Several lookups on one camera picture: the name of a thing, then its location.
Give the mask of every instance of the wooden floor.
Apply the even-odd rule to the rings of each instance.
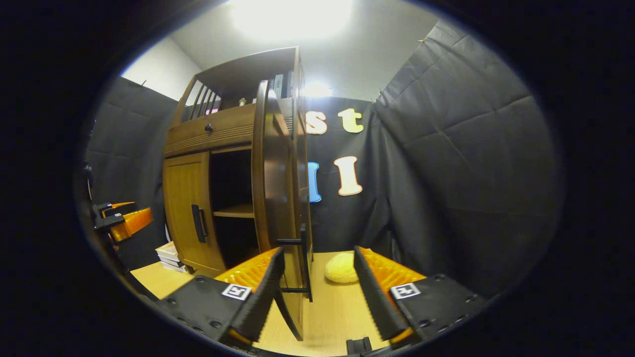
[[[297,356],[341,356],[347,354],[347,339],[369,337],[373,349],[388,346],[382,341],[370,315],[359,282],[338,284],[324,276],[326,263],[340,252],[315,253],[311,272],[313,302],[304,300],[304,340],[297,341],[286,326],[275,303],[255,347]],[[132,271],[159,299],[190,281],[193,276],[162,267],[160,262]]]

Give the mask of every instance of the black fabric backdrop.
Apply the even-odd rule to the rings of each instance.
[[[119,78],[97,113],[95,202],[136,201],[155,218],[121,245],[130,269],[157,261],[166,241],[161,162],[176,104]],[[348,108],[363,131],[344,130]],[[307,110],[328,125],[307,139],[320,166],[315,252],[370,247],[491,297],[545,250],[561,199],[556,146],[528,88],[474,38],[439,22],[377,102],[309,97]],[[358,158],[359,194],[338,194],[343,156]]]
[[[86,159],[93,168],[93,202],[137,202],[154,221],[119,245],[132,269],[159,261],[155,248],[167,243],[163,207],[163,147],[177,102],[118,77],[95,114]]]
[[[373,107],[436,202],[455,279],[491,296],[527,273],[564,189],[552,132],[515,73],[438,22]]]

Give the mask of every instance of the stack of books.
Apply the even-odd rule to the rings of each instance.
[[[164,268],[183,272],[187,271],[185,265],[178,259],[177,249],[174,247],[173,241],[155,250]]]

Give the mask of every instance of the cabinet handle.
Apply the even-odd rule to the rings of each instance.
[[[205,215],[202,214],[203,209],[199,209],[198,205],[192,205],[192,218],[194,218],[194,228],[196,228],[196,235],[198,235],[199,242],[205,243],[205,237],[207,232],[203,230],[205,226]]]

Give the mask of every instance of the ceiling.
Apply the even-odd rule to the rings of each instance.
[[[237,28],[233,10],[231,2],[213,8],[170,37],[204,70],[252,53],[299,46],[307,86],[323,83],[335,97],[361,100],[377,97],[437,21],[428,11],[398,0],[352,0],[349,20],[335,33],[284,39],[266,24],[262,36],[249,36]],[[294,11],[301,19],[308,17]],[[306,22],[320,26],[326,21]]]

